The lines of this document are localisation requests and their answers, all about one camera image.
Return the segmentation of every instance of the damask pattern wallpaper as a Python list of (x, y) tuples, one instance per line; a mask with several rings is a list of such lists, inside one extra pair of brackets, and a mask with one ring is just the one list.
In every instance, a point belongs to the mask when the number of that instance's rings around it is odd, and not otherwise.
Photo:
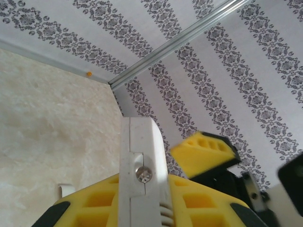
[[(192, 2), (200, 18), (213, 1)], [(228, 137), (242, 159), (231, 170), (251, 171), (263, 190), (303, 152), (302, 9), (252, 0), (114, 90), (124, 116), (156, 121), (170, 173), (183, 176), (169, 149), (196, 130)]]
[(110, 81), (224, 2), (0, 0), (0, 47)]

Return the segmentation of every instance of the beige textured surface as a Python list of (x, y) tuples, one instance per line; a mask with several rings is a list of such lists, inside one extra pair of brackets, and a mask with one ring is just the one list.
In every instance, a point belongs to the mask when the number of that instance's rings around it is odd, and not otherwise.
[(120, 118), (108, 85), (0, 49), (0, 225), (117, 173)]

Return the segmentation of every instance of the metal ceiling profile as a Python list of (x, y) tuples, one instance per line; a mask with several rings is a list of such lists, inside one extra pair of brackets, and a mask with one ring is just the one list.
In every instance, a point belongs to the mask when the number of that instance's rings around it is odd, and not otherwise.
[(108, 83), (111, 86), (112, 90), (115, 91), (121, 85), (126, 83), (127, 81), (134, 78), (136, 75), (147, 69), (153, 63), (160, 61), (182, 45), (191, 41), (202, 32), (207, 30), (212, 25), (216, 24), (223, 17), (227, 16), (234, 10), (238, 9), (242, 5), (246, 4), (250, 0), (229, 0), (211, 13), (209, 13), (204, 18), (200, 19), (165, 44), (139, 60), (137, 63), (132, 65), (131, 67), (124, 70), (122, 73), (117, 75), (115, 78), (110, 80)]

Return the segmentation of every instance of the metal screw head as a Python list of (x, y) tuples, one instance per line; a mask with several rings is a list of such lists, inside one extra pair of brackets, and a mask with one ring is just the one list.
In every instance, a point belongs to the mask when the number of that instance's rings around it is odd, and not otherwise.
[(141, 183), (147, 183), (152, 178), (152, 171), (149, 167), (142, 166), (136, 170), (136, 177)]

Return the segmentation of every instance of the yellow foam padding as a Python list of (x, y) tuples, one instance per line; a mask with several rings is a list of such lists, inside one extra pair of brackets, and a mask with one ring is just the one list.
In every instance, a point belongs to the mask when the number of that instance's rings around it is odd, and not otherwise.
[(58, 200), (70, 206), (55, 227), (118, 226), (119, 174), (93, 184)]
[[(114, 175), (58, 200), (55, 204), (71, 204), (55, 227), (117, 227), (118, 180)], [(173, 227), (245, 227), (230, 207), (248, 207), (241, 200), (175, 175), (169, 175), (169, 184)]]
[(170, 152), (188, 178), (235, 158), (233, 150), (224, 141), (200, 132), (188, 137)]
[(175, 175), (169, 175), (175, 227), (245, 227), (230, 207), (246, 203)]

